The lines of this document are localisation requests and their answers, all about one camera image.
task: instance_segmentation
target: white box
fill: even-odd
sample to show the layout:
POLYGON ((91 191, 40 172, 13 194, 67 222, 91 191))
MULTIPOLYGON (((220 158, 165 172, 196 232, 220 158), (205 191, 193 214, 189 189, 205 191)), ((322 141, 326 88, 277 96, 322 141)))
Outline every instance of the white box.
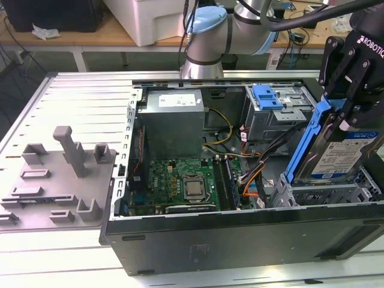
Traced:
MULTIPOLYGON (((182 36, 184 0, 104 0, 138 46, 182 36)), ((188 13, 194 0, 190 0, 188 13)))

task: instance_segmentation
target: green circuit board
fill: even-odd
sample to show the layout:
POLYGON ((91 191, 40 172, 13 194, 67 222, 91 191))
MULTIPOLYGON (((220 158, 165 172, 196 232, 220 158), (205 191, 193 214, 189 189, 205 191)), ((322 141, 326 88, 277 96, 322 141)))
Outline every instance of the green circuit board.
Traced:
MULTIPOLYGON (((241 173, 239 160, 231 160, 230 165, 233 175, 237 177, 241 173)), ((205 197, 194 202, 215 205, 219 211, 212 159, 209 158, 152 161, 145 205, 190 204, 191 201, 185 198, 185 182, 194 180, 203 183, 205 190, 205 197)))

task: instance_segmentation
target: orange wire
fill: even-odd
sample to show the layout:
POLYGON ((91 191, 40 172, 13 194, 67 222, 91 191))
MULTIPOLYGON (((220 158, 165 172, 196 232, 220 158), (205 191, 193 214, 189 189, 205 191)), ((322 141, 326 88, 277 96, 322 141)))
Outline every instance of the orange wire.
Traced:
POLYGON ((256 171, 256 173, 252 176, 252 178, 247 182, 245 188, 244 188, 244 192, 243 192, 243 196, 259 196, 258 193, 247 193, 248 192, 248 188, 250 187, 252 181, 256 178, 256 176, 264 169, 265 167, 265 164, 258 170, 256 171))
MULTIPOLYGON (((246 131, 249 131, 250 128, 245 128, 244 130, 240 131, 240 132, 246 132, 246 131)), ((247 153, 244 148, 245 148, 245 144, 246 142, 243 142, 243 144, 241 145, 241 153, 244 155, 244 156, 252 156, 252 153, 247 153)))
POLYGON ((241 153, 242 153, 244 156, 252 156, 252 153, 246 153, 246 152, 244 151, 245 144, 246 144, 246 142, 243 142, 243 144, 241 145, 241 153))

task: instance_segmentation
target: blue drive bracket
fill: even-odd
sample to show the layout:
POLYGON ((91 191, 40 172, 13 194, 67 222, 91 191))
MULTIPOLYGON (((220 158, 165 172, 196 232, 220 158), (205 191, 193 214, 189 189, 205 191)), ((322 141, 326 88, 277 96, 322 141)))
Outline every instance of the blue drive bracket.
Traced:
POLYGON ((253 97, 259 103, 260 110, 282 110, 277 94, 268 85, 253 85, 253 97))
POLYGON ((290 160, 287 169, 284 173, 286 176, 288 183, 292 183, 294 177, 295 177, 295 170, 297 169, 300 160, 304 157, 304 154, 311 143, 312 139, 319 135, 322 126, 320 124, 320 120, 322 116, 329 111, 332 108, 331 104, 328 100, 323 100, 321 102, 318 102, 315 111, 313 112, 311 121, 304 132, 303 137, 301 138, 301 141, 296 148, 296 151, 290 160))

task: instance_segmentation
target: motherboard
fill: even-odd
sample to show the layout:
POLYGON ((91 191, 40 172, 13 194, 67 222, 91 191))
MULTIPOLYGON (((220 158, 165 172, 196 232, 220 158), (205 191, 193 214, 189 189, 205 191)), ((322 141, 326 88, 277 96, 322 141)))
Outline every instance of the motherboard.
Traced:
POLYGON ((135 215, 234 209, 241 174, 237 158, 151 161, 147 192, 134 192, 130 207, 135 215))

